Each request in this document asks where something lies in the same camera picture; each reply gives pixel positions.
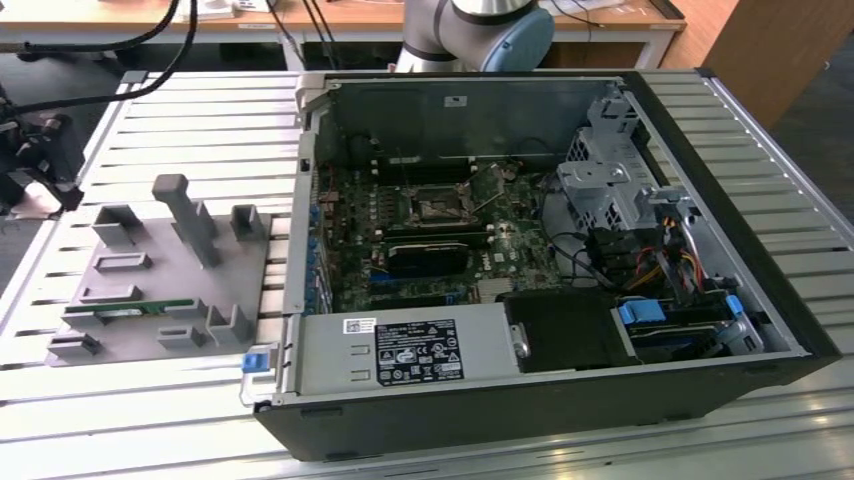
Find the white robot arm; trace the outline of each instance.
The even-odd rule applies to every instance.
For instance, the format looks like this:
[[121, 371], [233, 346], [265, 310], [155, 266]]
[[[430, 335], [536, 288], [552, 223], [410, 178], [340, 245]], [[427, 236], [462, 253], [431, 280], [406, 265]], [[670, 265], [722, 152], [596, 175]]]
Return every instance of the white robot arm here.
[[395, 71], [534, 70], [554, 31], [536, 0], [407, 0]]

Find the wooden cabinet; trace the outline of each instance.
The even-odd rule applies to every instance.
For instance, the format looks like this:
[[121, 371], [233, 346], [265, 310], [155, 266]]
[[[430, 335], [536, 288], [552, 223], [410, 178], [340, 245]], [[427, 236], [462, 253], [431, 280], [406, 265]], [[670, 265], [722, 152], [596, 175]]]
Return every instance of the wooden cabinet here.
[[853, 0], [671, 0], [688, 26], [662, 68], [707, 67], [769, 128], [854, 29]]

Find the slotted metal table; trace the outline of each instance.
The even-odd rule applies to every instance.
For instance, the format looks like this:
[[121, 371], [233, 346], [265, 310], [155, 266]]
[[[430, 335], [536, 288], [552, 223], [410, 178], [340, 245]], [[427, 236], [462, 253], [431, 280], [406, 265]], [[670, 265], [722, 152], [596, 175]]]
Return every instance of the slotted metal table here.
[[698, 420], [335, 463], [293, 460], [255, 422], [239, 401], [239, 355], [44, 366], [96, 242], [88, 225], [99, 206], [129, 202], [141, 216], [164, 215], [149, 194], [160, 173], [187, 175], [189, 195], [212, 214], [240, 203], [273, 214], [259, 341], [277, 337], [297, 77], [177, 74], [153, 94], [109, 106], [85, 152], [85, 203], [43, 226], [0, 300], [0, 477], [850, 478], [851, 226], [716, 79], [692, 71], [643, 75], [845, 353], [841, 361]]

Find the power supply label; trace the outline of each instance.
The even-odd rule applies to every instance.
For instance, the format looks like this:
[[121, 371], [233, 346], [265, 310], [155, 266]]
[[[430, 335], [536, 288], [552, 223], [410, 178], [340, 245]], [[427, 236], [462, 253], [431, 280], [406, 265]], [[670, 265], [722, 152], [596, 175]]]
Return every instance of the power supply label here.
[[376, 325], [374, 338], [383, 387], [466, 378], [454, 320]]

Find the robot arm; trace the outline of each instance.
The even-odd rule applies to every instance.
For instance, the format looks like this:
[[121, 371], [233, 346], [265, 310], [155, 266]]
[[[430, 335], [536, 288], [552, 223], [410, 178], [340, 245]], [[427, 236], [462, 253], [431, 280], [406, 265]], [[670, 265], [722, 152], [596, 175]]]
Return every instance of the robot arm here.
[[[45, 114], [27, 121], [13, 115], [0, 87], [0, 215], [12, 211], [28, 218], [47, 218], [75, 210], [83, 200], [75, 184], [83, 159], [71, 119]], [[16, 180], [21, 175], [35, 181], [27, 188]]]
[[395, 71], [534, 70], [554, 31], [536, 0], [407, 0]]

